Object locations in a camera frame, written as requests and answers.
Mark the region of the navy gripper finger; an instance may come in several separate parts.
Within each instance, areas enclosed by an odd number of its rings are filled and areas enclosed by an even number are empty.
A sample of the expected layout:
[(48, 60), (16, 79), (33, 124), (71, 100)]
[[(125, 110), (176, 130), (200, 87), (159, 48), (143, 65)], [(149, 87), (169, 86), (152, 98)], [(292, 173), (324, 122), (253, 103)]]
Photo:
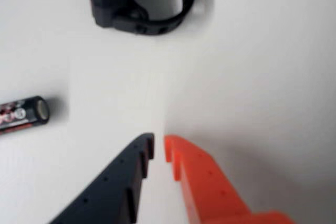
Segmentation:
[(52, 223), (136, 223), (154, 134), (135, 138)]

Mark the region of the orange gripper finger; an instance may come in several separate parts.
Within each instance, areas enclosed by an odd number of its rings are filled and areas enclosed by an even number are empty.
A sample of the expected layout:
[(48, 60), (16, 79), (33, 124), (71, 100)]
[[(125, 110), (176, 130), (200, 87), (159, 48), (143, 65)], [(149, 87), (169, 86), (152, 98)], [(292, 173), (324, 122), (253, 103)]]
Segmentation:
[(252, 212), (214, 158), (192, 142), (165, 135), (166, 161), (181, 184), (190, 223), (292, 223), (277, 211)]

